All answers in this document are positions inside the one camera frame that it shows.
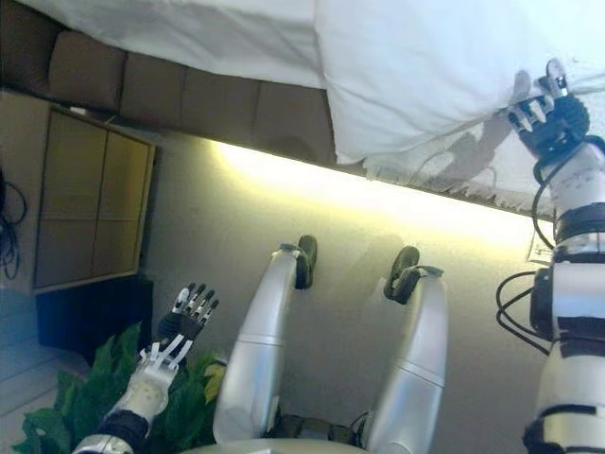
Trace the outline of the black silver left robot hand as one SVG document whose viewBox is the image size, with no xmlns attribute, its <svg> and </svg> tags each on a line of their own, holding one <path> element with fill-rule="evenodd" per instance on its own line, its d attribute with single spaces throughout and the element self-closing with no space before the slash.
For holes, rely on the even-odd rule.
<svg viewBox="0 0 605 454">
<path fill-rule="evenodd" d="M 183 335 L 186 340 L 194 341 L 218 307 L 219 300 L 215 294 L 204 283 L 191 283 L 183 288 L 173 306 L 160 320 L 157 339 L 168 343 L 178 335 Z"/>
</svg>

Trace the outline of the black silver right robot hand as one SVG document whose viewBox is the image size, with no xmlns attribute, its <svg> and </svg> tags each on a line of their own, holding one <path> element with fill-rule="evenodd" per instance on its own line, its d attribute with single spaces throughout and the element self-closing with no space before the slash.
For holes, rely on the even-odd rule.
<svg viewBox="0 0 605 454">
<path fill-rule="evenodd" d="M 572 94 L 558 59 L 547 62 L 538 78 L 540 93 L 511 106 L 508 120 L 522 144 L 537 160 L 570 153 L 586 137 L 590 116 Z"/>
</svg>

